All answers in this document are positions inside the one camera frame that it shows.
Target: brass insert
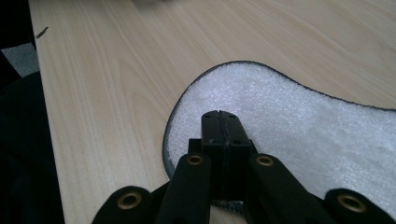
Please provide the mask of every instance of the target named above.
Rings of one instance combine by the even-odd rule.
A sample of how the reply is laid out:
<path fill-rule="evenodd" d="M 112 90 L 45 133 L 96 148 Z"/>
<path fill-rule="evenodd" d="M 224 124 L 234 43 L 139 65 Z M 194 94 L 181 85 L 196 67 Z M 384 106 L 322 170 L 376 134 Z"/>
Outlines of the brass insert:
<path fill-rule="evenodd" d="M 361 200 L 347 194 L 340 194 L 337 197 L 338 202 L 343 205 L 346 209 L 356 213 L 363 213 L 367 210 L 367 207 Z"/>
<path fill-rule="evenodd" d="M 274 161 L 267 156 L 260 156 L 256 159 L 256 161 L 263 166 L 272 166 L 274 164 Z"/>
<path fill-rule="evenodd" d="M 120 209 L 128 210 L 137 207 L 142 202 L 142 195 L 137 191 L 126 193 L 119 197 L 117 206 Z"/>
<path fill-rule="evenodd" d="M 199 165 L 204 162 L 204 158 L 200 156 L 190 156 L 187 158 L 187 162 L 191 165 Z"/>

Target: wooden table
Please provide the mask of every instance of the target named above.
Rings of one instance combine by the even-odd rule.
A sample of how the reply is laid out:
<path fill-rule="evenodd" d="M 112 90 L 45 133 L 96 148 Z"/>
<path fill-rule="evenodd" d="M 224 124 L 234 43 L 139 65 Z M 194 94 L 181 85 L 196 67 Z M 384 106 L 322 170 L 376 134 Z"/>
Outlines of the wooden table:
<path fill-rule="evenodd" d="M 396 107 L 396 2 L 30 0 L 66 223 L 116 189 L 154 190 L 166 121 L 206 69 L 266 63 L 304 85 Z M 212 223 L 244 223 L 212 209 Z"/>

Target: foam sheet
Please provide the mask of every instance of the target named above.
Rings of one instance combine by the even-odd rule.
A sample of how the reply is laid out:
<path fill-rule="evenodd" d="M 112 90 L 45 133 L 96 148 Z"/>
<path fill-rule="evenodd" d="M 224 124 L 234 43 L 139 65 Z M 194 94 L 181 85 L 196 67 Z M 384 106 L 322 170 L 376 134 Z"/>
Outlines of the foam sheet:
<path fill-rule="evenodd" d="M 211 110 L 238 116 L 256 148 L 283 161 L 311 193 L 356 190 L 396 217 L 394 110 L 335 99 L 260 63 L 221 64 L 198 77 L 172 112 L 163 141 L 169 175 Z"/>

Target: black cloth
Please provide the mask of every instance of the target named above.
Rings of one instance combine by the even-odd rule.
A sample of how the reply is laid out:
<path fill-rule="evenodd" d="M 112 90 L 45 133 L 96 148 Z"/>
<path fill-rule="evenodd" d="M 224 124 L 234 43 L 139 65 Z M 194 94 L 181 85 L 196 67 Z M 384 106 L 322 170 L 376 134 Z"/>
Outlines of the black cloth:
<path fill-rule="evenodd" d="M 3 52 L 0 52 L 0 90 L 20 78 L 21 76 L 4 56 Z"/>
<path fill-rule="evenodd" d="M 28 0 L 0 0 L 0 49 L 35 44 Z"/>
<path fill-rule="evenodd" d="M 39 73 L 0 91 L 0 223 L 64 223 Z"/>

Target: wood grain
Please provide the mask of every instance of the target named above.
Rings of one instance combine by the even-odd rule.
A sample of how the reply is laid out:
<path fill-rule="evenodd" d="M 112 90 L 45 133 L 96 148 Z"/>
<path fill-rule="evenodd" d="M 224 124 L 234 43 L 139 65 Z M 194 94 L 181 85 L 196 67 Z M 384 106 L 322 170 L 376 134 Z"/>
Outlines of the wood grain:
<path fill-rule="evenodd" d="M 391 0 L 30 0 L 66 223 L 116 189 L 167 181 L 166 121 L 206 69 L 266 63 L 306 86 L 396 108 Z M 212 210 L 212 223 L 243 219 Z"/>

